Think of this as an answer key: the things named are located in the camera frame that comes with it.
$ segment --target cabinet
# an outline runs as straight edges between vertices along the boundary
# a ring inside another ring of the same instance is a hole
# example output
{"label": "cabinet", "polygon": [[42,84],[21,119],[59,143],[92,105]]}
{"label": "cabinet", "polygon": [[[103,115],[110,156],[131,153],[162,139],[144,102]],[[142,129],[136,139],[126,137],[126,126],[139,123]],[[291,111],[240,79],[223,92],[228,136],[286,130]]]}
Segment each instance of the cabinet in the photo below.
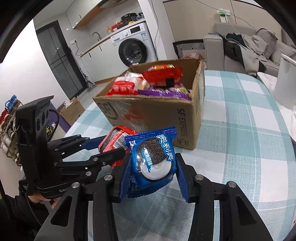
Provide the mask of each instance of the cabinet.
{"label": "cabinet", "polygon": [[108,58],[107,52],[103,51],[106,47],[104,43],[95,47],[82,57],[82,61],[93,81],[100,81],[113,77],[109,62],[106,59]]}
{"label": "cabinet", "polygon": [[95,7],[96,5],[98,5],[101,1],[103,0],[91,0],[93,6]]}
{"label": "cabinet", "polygon": [[101,48],[104,52],[107,66],[111,69],[113,76],[119,76],[128,69],[119,57],[118,46],[114,46],[111,39],[102,43]]}
{"label": "cabinet", "polygon": [[91,0],[75,0],[66,11],[72,28],[74,28],[93,7]]}

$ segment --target table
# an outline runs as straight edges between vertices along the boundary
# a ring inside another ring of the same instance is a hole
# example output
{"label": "table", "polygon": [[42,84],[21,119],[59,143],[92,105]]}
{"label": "table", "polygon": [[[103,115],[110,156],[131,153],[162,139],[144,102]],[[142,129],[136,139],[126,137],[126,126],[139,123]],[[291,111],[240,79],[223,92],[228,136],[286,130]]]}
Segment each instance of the table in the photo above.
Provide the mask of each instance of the table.
{"label": "table", "polygon": [[[295,213],[296,163],[292,142],[269,91],[259,80],[239,73],[205,71],[206,96],[194,150],[175,148],[185,162],[211,181],[235,181],[252,202],[274,240],[289,233]],[[66,136],[94,138],[112,128],[93,103]],[[87,160],[97,150],[65,159]],[[104,175],[110,169],[102,170]],[[114,204],[119,240],[187,240],[194,204],[181,196],[176,178],[157,192]],[[215,203],[214,240],[219,240]],[[92,240],[89,222],[89,240]]]}
{"label": "table", "polygon": [[[259,80],[261,80],[263,84],[265,84],[270,94],[274,96],[274,87],[276,86],[277,77],[262,72],[258,72],[257,76]],[[291,139],[296,144],[296,115],[295,113],[293,113],[292,110],[287,109],[285,106],[281,105],[281,103],[279,103],[277,100],[276,104],[285,120]]]}

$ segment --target oreo cookie package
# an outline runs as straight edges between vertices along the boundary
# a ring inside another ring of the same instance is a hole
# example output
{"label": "oreo cookie package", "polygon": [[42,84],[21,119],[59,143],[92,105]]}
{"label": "oreo cookie package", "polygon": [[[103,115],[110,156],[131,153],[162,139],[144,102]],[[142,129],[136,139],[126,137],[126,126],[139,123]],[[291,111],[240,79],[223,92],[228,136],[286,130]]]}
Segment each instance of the oreo cookie package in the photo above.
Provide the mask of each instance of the oreo cookie package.
{"label": "oreo cookie package", "polygon": [[176,161],[172,142],[176,135],[173,126],[125,137],[132,153],[128,197],[154,193],[173,179]]}

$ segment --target cardboard box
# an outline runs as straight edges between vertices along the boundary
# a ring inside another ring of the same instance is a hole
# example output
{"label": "cardboard box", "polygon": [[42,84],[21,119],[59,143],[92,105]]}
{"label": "cardboard box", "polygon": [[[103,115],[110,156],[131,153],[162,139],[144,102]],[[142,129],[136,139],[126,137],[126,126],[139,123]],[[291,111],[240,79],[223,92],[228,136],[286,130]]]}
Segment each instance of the cardboard box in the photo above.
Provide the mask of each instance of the cardboard box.
{"label": "cardboard box", "polygon": [[205,75],[200,59],[179,59],[134,65],[130,72],[141,73],[152,65],[173,64],[183,68],[180,82],[192,89],[191,101],[158,96],[105,96],[111,81],[94,101],[113,125],[124,125],[138,132],[175,126],[177,137],[173,145],[193,150],[196,146],[205,96]]}
{"label": "cardboard box", "polygon": [[75,97],[70,102],[71,105],[69,107],[66,108],[66,106],[64,106],[59,112],[66,122],[72,126],[75,121],[77,121],[79,116],[81,116],[81,114],[85,111],[85,109]]}

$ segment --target barcode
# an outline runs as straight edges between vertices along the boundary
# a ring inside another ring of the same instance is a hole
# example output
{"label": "barcode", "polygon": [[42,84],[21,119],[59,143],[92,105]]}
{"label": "barcode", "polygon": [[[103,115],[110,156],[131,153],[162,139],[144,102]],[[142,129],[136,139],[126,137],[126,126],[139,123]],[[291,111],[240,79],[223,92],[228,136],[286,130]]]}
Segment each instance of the barcode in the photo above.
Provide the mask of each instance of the barcode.
{"label": "barcode", "polygon": [[125,142],[124,142],[124,137],[126,137],[126,136],[128,136],[128,134],[127,133],[122,133],[121,134],[121,136],[120,136],[120,138],[113,144],[113,147],[114,148],[123,148],[124,150],[126,150],[127,149],[127,146],[126,146],[126,144],[125,144]]}

